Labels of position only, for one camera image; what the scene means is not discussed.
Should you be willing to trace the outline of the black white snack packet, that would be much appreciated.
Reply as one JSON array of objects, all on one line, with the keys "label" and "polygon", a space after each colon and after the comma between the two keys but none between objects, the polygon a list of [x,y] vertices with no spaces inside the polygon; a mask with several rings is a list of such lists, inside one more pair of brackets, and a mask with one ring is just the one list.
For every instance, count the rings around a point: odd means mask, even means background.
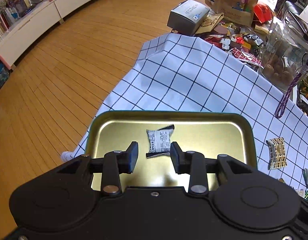
[{"label": "black white snack packet", "polygon": [[149,151],[146,153],[146,157],[154,158],[161,155],[170,156],[171,136],[173,132],[174,125],[157,130],[147,130]]}]

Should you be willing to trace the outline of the brown patterned snack packet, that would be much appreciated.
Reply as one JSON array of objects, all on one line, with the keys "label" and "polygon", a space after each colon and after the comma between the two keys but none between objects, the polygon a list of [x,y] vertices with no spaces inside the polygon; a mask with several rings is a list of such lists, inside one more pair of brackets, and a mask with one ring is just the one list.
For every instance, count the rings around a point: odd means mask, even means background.
[{"label": "brown patterned snack packet", "polygon": [[273,138],[266,141],[269,148],[269,169],[279,169],[287,166],[284,138]]}]

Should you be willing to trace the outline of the gold teal tin tray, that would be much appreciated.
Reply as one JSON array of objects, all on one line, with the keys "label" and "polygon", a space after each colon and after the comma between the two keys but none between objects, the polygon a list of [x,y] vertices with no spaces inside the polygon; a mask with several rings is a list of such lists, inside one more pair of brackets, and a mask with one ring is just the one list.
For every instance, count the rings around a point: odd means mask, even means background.
[{"label": "gold teal tin tray", "polygon": [[235,113],[109,111],[97,116],[89,129],[85,152],[101,158],[112,151],[124,151],[138,143],[138,159],[133,173],[121,174],[121,187],[167,187],[189,185],[188,174],[176,174],[165,152],[177,142],[186,151],[215,159],[230,155],[256,167],[252,128]]}]

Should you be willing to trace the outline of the blue checked tablecloth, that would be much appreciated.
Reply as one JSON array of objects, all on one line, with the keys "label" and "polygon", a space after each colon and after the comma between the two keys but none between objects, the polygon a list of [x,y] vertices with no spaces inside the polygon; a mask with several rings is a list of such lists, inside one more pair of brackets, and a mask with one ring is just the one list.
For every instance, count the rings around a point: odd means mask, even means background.
[{"label": "blue checked tablecloth", "polygon": [[[308,117],[283,93],[232,55],[198,37],[165,34],[143,44],[134,67],[110,92],[98,112],[118,110],[236,113],[250,123],[261,171],[307,191]],[[269,169],[267,140],[284,138],[284,168]]]}]

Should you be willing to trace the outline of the pile of loose candies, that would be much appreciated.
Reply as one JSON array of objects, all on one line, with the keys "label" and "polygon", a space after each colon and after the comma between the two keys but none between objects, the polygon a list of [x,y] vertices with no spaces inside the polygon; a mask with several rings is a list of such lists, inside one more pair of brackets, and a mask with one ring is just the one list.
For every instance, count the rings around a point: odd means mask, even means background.
[{"label": "pile of loose candies", "polygon": [[210,32],[197,36],[248,64],[254,70],[263,67],[261,57],[264,40],[248,27],[221,22]]}]

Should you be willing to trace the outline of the grey cardboard box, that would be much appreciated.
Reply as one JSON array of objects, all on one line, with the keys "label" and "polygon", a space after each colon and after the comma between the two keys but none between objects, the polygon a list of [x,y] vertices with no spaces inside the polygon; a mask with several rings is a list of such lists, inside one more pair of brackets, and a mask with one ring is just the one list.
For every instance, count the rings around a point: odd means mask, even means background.
[{"label": "grey cardboard box", "polygon": [[192,36],[206,19],[210,8],[195,0],[186,0],[170,11],[167,26],[177,32]]}]

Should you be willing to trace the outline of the glass jar with cookies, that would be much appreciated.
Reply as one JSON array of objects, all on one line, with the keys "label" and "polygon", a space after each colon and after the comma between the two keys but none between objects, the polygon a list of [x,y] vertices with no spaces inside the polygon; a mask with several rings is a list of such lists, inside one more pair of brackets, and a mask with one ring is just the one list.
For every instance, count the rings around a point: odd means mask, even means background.
[{"label": "glass jar with cookies", "polygon": [[282,22],[271,26],[258,72],[285,93],[307,59],[308,25],[289,11]]}]

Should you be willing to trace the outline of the white tv cabinet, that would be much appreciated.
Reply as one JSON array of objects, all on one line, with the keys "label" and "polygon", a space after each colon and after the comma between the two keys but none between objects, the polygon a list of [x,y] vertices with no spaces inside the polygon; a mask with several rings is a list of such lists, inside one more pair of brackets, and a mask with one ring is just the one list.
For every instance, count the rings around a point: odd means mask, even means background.
[{"label": "white tv cabinet", "polygon": [[42,34],[91,0],[45,0],[18,20],[0,39],[0,60],[8,68]]}]

